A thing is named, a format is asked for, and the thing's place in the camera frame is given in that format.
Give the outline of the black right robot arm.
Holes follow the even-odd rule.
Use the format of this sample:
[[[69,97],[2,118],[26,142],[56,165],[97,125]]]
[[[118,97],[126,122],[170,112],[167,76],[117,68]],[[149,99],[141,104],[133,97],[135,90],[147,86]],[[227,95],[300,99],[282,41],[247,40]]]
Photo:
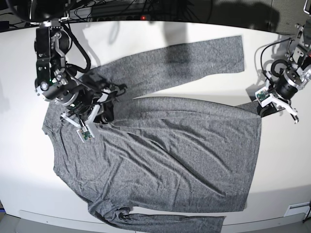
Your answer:
[[[34,49],[37,57],[35,91],[46,101],[66,108],[60,116],[76,127],[114,120],[113,102],[126,89],[106,82],[78,79],[90,71],[91,60],[69,28],[69,13],[85,0],[25,0],[30,8],[22,13],[18,3],[6,1],[11,14],[36,25]]]

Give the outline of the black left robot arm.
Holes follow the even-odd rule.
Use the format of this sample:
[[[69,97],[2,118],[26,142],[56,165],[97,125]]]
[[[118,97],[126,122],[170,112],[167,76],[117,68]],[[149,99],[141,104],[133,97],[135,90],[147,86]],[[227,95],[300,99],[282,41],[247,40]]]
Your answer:
[[[295,37],[272,43],[263,49],[266,51],[271,46],[288,43],[284,59],[274,60],[270,70],[261,69],[265,85],[255,92],[255,98],[260,117],[285,110],[297,124],[299,118],[297,110],[291,106],[291,98],[311,81],[311,19],[295,27]]]

